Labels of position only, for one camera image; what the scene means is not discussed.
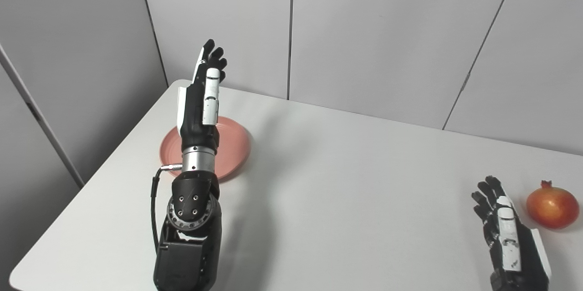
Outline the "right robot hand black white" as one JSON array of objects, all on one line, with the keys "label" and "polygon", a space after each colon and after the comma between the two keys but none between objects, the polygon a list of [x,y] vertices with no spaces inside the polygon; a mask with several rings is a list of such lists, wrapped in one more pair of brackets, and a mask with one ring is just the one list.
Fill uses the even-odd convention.
[{"label": "right robot hand black white", "polygon": [[494,291],[547,291],[552,276],[538,229],[525,226],[501,181],[485,177],[472,192],[474,212],[482,220],[489,247]]}]

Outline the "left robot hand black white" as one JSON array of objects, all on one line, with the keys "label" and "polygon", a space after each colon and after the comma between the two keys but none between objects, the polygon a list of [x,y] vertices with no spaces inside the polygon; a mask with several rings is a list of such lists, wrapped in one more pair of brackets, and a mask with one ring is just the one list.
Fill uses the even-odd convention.
[{"label": "left robot hand black white", "polygon": [[217,153],[220,143],[220,133],[217,130],[217,110],[206,106],[205,95],[207,84],[218,86],[225,79],[227,59],[224,50],[216,47],[213,39],[208,39],[202,46],[196,63],[192,83],[179,90],[179,111],[177,129],[182,138],[181,149],[191,147],[210,148]]}]

